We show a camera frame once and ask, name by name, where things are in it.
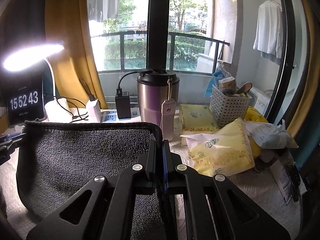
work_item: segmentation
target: black tumbler lid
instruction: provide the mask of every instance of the black tumbler lid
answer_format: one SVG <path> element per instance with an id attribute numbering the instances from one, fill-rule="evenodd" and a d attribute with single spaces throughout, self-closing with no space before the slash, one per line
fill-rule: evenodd
<path id="1" fill-rule="evenodd" d="M 180 81 L 175 73 L 168 73 L 164 69 L 147 68 L 139 70 L 138 73 L 137 82 L 148 86 L 165 87 L 169 78 L 172 78 L 172 85 Z"/>

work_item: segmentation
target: desk lamp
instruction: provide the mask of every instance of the desk lamp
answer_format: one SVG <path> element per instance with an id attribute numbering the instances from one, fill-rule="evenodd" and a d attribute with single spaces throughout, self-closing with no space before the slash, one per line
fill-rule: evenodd
<path id="1" fill-rule="evenodd" d="M 56 85 L 54 81 L 54 74 L 52 66 L 47 59 L 48 56 L 62 51 L 63 49 L 64 47 L 59 44 L 45 44 L 41 46 L 25 48 L 10 55 L 4 61 L 4 68 L 9 71 L 20 71 L 26 69 L 28 67 L 33 66 L 35 63 L 39 62 L 42 59 L 44 59 L 47 62 L 52 75 L 54 98 L 53 101 L 50 101 L 45 105 L 47 116 L 50 122 L 61 122 L 62 119 L 64 119 L 65 122 L 70 122 L 72 120 L 72 116 L 70 115 L 70 113 L 61 108 L 61 106 L 59 106 L 59 104 L 57 103 L 57 99 L 55 97 Z M 69 108 L 67 101 L 64 98 L 59 99 L 59 103 L 62 104 L 64 107 L 66 106 L 67 109 Z"/>

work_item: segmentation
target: white lamp base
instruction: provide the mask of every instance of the white lamp base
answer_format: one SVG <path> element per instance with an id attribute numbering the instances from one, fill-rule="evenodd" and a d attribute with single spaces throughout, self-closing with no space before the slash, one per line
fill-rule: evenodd
<path id="1" fill-rule="evenodd" d="M 58 99 L 60 105 L 70 111 L 67 100 L 65 98 Z M 50 101 L 45 104 L 44 109 L 47 113 L 49 122 L 63 122 L 70 123 L 72 121 L 72 115 L 59 106 L 57 100 Z"/>

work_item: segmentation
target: lamp head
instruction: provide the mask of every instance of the lamp head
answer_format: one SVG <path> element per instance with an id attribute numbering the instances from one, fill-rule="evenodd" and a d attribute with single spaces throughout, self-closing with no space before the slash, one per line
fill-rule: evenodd
<path id="1" fill-rule="evenodd" d="M 64 47 L 59 44 L 46 44 L 22 49 L 10 55 L 4 61 L 4 68 L 9 71 L 19 71 L 63 49 Z"/>

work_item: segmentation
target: digital clock display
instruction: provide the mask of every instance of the digital clock display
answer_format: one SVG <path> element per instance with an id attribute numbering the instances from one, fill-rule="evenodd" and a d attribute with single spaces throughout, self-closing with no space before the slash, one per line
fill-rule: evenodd
<path id="1" fill-rule="evenodd" d="M 8 87 L 7 112 L 9 125 L 45 118 L 42 74 L 19 75 Z"/>

